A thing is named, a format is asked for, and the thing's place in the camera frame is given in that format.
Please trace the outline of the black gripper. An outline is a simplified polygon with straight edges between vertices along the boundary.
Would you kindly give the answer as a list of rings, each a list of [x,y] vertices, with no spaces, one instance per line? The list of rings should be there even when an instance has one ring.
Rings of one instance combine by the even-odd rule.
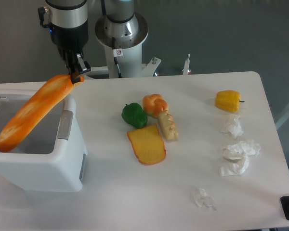
[[[91,71],[87,61],[84,61],[83,47],[88,41],[88,23],[74,28],[64,28],[50,23],[52,42],[65,62],[73,84],[81,82],[81,75]]]

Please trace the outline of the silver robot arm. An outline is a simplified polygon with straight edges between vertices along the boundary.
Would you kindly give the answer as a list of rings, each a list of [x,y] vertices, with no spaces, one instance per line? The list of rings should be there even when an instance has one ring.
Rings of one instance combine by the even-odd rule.
[[[103,46],[109,78],[143,75],[148,24],[132,0],[47,0],[39,24],[50,32],[73,83],[92,71],[83,48],[93,36]]]

